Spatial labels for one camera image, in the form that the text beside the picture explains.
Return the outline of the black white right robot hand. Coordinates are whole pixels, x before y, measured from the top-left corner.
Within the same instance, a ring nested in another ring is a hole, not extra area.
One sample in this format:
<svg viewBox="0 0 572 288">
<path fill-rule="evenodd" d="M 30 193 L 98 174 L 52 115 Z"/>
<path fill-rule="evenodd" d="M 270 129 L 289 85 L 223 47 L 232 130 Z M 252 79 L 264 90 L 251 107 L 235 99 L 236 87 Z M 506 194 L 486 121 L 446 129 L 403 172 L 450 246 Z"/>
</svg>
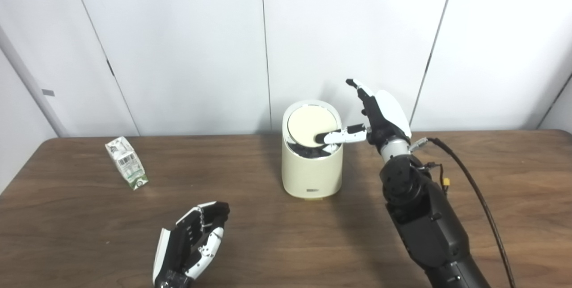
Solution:
<svg viewBox="0 0 572 288">
<path fill-rule="evenodd" d="M 359 143 L 367 141 L 377 147 L 384 146 L 390 140 L 404 140 L 411 144 L 412 132 L 409 121 L 399 102 L 389 92 L 379 90 L 373 93 L 356 79 L 347 79 L 346 84 L 355 88 L 363 104 L 362 115 L 366 116 L 369 126 L 350 125 L 328 133 L 319 133 L 313 137 L 317 144 Z"/>
</svg>

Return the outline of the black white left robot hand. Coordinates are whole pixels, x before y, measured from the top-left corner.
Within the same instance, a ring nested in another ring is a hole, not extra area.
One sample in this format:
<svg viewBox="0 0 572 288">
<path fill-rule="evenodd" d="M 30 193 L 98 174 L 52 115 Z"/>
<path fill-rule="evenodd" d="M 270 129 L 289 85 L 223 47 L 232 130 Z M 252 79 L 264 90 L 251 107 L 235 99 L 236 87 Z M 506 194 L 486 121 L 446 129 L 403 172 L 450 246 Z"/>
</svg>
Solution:
<svg viewBox="0 0 572 288">
<path fill-rule="evenodd" d="M 153 263 L 155 288 L 190 288 L 212 263 L 230 214 L 226 202 L 208 202 L 190 209 L 173 229 L 161 229 Z"/>
</svg>

